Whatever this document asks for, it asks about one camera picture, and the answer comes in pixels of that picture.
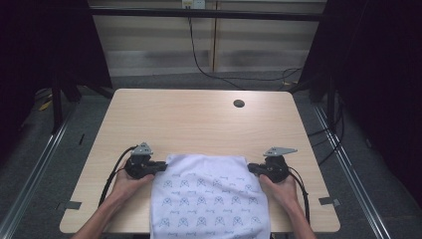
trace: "wire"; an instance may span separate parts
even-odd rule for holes
[[[313,145],[311,145],[311,147],[316,147],[316,146],[318,146],[318,145],[321,145],[321,144],[323,144],[323,143],[325,143],[325,142],[327,142],[328,141],[328,137],[326,137],[324,140],[322,140],[321,142],[317,142],[316,144],[313,144]]]
[[[115,174],[118,173],[120,170],[122,170],[123,168],[117,170],[118,166],[120,165],[121,160],[124,158],[124,156],[131,150],[134,150],[136,148],[136,146],[132,146],[130,148],[128,148],[127,150],[125,150],[120,158],[118,159],[117,163],[115,164],[114,168],[112,169],[111,174],[108,177],[108,180],[105,183],[105,188],[103,189],[103,193],[102,193],[102,197],[100,198],[100,202],[99,202],[99,207],[103,204],[103,202],[106,199],[106,193],[108,192],[108,188],[111,185],[112,179],[114,178]]]
[[[341,112],[341,137],[338,142],[335,144],[334,149],[327,155],[323,160],[321,160],[318,165],[321,166],[324,162],[326,162],[338,149],[341,145],[341,141],[344,137],[344,116],[342,115],[342,103],[339,103],[339,111]]]
[[[305,190],[305,184],[304,181],[301,178],[301,175],[292,167],[289,167],[289,169],[292,169],[299,178],[297,178],[292,172],[290,172],[290,176],[292,176],[295,181],[298,183],[299,187],[301,188],[302,195],[304,196],[304,204],[305,204],[305,217],[307,218],[308,223],[311,225],[311,217],[310,217],[310,202],[308,200],[308,193]]]
[[[342,112],[341,112],[341,110],[340,110],[340,107],[341,107],[341,109],[342,109],[343,104],[338,104],[337,117],[336,117],[336,120],[335,120],[335,122],[334,122],[334,126],[337,126],[338,122],[339,122],[339,121],[341,120],[341,118],[343,117]],[[323,129],[321,129],[321,130],[318,130],[318,131],[315,131],[315,132],[312,132],[312,133],[308,133],[308,137],[310,137],[310,136],[315,136],[315,135],[320,134],[320,133],[322,133],[322,132],[325,132],[325,131],[327,131],[327,130],[329,130],[329,128],[325,127],[325,128],[323,128]]]
[[[188,18],[188,22],[189,22],[189,33],[190,33],[190,40],[191,40],[191,43],[192,43],[192,52],[193,52],[193,58],[195,60],[195,65],[198,68],[199,72],[201,72],[203,75],[205,75],[205,76],[207,76],[209,78],[213,78],[213,79],[224,81],[224,82],[226,82],[226,83],[232,85],[233,87],[235,87],[237,89],[240,89],[242,91],[246,91],[246,90],[244,88],[241,88],[241,87],[237,86],[236,84],[234,84],[234,83],[232,83],[232,82],[230,82],[228,80],[244,80],[244,81],[257,81],[257,82],[274,82],[274,81],[283,80],[282,86],[278,89],[278,91],[279,91],[285,85],[285,79],[286,78],[290,77],[291,75],[293,75],[294,73],[296,73],[297,71],[299,71],[299,70],[302,69],[302,68],[290,68],[290,69],[286,69],[286,70],[283,71],[283,74],[282,74],[281,77],[279,77],[279,78],[273,78],[273,79],[238,78],[238,77],[227,77],[227,78],[223,78],[223,77],[216,77],[216,76],[209,75],[209,74],[205,73],[201,69],[201,67],[199,66],[199,64],[198,64],[198,59],[196,57],[196,51],[195,51],[195,43],[193,41],[192,19],[191,18]],[[290,74],[288,74],[287,76],[285,76],[285,73],[287,71],[292,71],[292,72]]]

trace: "white cloth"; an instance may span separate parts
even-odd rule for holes
[[[151,238],[270,238],[266,194],[242,156],[172,154],[151,191]]]

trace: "gray carpet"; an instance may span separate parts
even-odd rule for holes
[[[225,77],[248,77],[273,79],[280,73],[226,73]],[[295,81],[298,76],[288,78]],[[232,80],[246,90],[275,91],[281,81]],[[157,89],[214,89],[236,90],[226,82],[210,79],[200,74],[171,76],[127,77],[113,79],[117,88],[157,88]],[[60,202],[68,201],[73,193],[85,160],[94,143],[97,132],[106,113],[109,100],[82,89],[83,99],[69,121],[46,173],[40,182],[13,238],[69,238],[60,232],[59,224],[64,212],[56,210]],[[307,92],[294,95],[300,115],[308,133],[321,130],[314,106]],[[21,139],[16,144],[8,162],[0,170],[0,218],[3,220],[34,167],[50,136],[52,109],[38,112],[40,103],[34,106],[28,117]],[[422,238],[422,214],[420,208],[408,195],[405,188],[389,172],[376,150],[367,147],[364,132],[352,120],[346,109],[344,112],[344,146],[355,170],[368,194],[379,210],[392,238]],[[317,160],[322,160],[331,151],[324,133],[310,137]],[[318,238],[376,238],[361,209],[351,187],[333,154],[321,167],[328,191],[341,205],[335,208],[341,228],[336,233],[319,234]],[[131,235],[105,235],[105,238],[131,238]]]

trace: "table top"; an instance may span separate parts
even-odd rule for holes
[[[245,105],[235,107],[236,100]],[[84,225],[96,211],[106,179],[120,155],[144,141],[153,150],[155,161],[172,153],[199,153],[243,155],[248,162],[263,163],[263,153],[272,146],[296,148],[298,152],[286,154],[285,159],[304,180],[313,230],[339,229],[333,206],[322,206],[318,201],[329,195],[291,94],[122,89],[114,94],[71,198],[82,202],[81,208],[66,210],[60,225],[63,232],[74,233]],[[106,231],[148,233],[150,190],[151,184],[138,190]],[[283,208],[267,188],[263,190],[269,198],[272,232],[292,232]],[[304,208],[299,188],[298,197]]]

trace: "wall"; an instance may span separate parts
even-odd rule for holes
[[[181,8],[181,1],[91,0],[91,6]],[[321,13],[324,1],[206,1],[206,9]],[[186,18],[95,16],[112,77],[198,72]],[[206,72],[301,67],[315,22],[192,19],[195,53]]]

